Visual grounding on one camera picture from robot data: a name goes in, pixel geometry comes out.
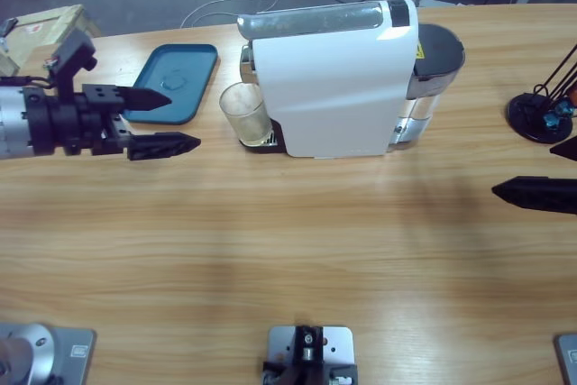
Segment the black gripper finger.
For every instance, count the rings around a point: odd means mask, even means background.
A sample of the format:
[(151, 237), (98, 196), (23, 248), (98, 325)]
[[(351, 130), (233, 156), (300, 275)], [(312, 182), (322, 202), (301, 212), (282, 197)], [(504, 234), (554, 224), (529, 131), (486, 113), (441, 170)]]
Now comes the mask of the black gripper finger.
[(577, 160), (577, 136), (555, 145), (550, 152), (568, 160)]
[(491, 191), (517, 207), (576, 214), (576, 179), (518, 176), (499, 183)]

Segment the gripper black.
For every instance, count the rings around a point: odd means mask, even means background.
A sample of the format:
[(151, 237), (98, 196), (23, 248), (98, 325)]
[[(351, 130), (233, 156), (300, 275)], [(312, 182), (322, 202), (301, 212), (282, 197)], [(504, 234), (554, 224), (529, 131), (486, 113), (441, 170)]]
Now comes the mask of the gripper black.
[(23, 90), (23, 120), (34, 156), (52, 155), (58, 148), (68, 156), (83, 150), (96, 156), (118, 154), (127, 148), (129, 160), (156, 160), (193, 151), (201, 144), (199, 138), (185, 133), (131, 136), (118, 112), (151, 111), (170, 105), (171, 99), (160, 92), (85, 84), (82, 93), (60, 99), (38, 87)]

